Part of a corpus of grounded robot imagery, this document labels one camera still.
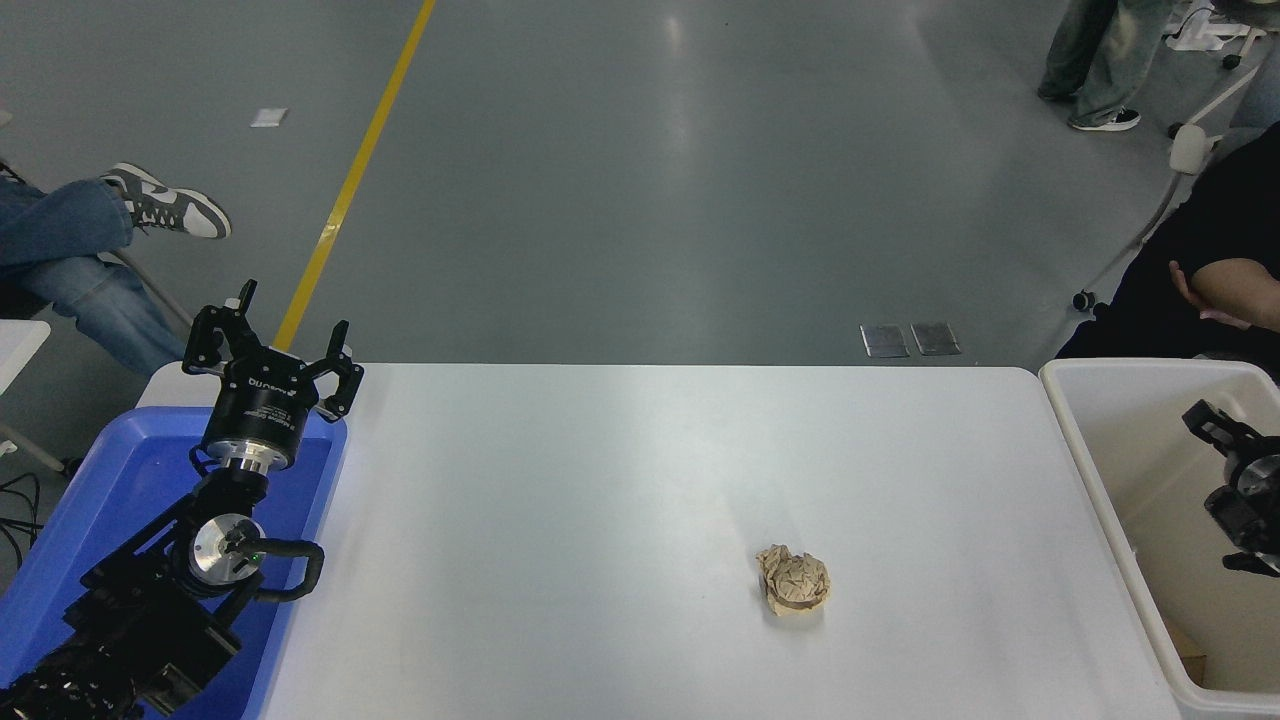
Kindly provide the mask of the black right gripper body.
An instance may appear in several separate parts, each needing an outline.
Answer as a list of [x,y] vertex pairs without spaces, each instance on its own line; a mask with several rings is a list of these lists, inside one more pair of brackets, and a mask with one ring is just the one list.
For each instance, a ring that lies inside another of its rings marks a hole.
[[1277,551],[1277,455],[1233,454],[1222,478],[1222,486],[1206,498],[1204,510],[1240,551]]

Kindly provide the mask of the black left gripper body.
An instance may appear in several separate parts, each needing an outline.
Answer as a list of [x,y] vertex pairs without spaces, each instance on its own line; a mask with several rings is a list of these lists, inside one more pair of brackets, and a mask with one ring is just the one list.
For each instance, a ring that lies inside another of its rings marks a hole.
[[317,391],[297,357],[241,357],[221,372],[204,451],[251,442],[278,454],[298,451],[305,423],[317,402]]

